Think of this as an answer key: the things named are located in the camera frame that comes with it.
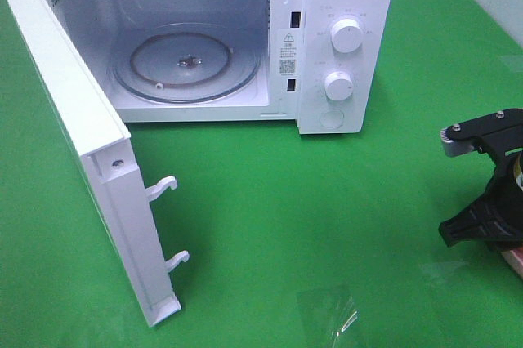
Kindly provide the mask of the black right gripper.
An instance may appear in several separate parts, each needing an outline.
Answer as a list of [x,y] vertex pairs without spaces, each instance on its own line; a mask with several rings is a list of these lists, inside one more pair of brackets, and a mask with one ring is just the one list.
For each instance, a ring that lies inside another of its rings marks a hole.
[[522,152],[507,152],[488,143],[485,152],[495,164],[485,192],[439,226],[445,244],[483,242],[496,252],[522,245]]

